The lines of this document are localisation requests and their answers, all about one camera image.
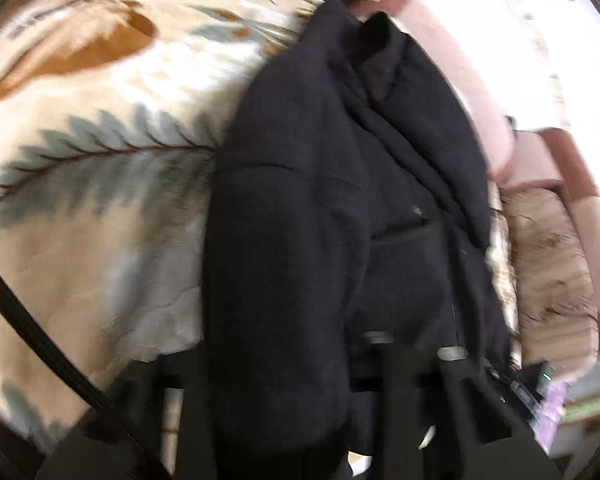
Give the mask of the black coat with fur collar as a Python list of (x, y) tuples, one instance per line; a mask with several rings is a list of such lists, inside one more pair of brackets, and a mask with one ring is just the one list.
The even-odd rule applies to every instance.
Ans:
[(350, 387), (368, 335), (461, 346), (510, 337), (486, 263), (486, 162), (418, 43), (323, 3), (253, 79), (216, 160), (202, 264), (222, 479), (329, 479), (370, 452)]

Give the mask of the striped floral sofa cushion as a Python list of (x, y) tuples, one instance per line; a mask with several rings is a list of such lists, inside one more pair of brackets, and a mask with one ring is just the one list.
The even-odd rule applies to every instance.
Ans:
[(573, 382), (598, 353), (598, 316), (590, 268), (560, 197), (546, 188), (503, 196), (516, 276), (524, 367), (546, 361)]

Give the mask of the leaf pattern beige blanket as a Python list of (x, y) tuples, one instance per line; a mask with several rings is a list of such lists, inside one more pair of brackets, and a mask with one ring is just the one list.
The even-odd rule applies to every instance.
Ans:
[[(200, 349), (215, 466), (216, 160), (253, 79), (327, 1), (36, 0), (0, 30), (0, 413), (44, 462), (125, 367)], [(378, 13), (404, 32), (353, 15)]]

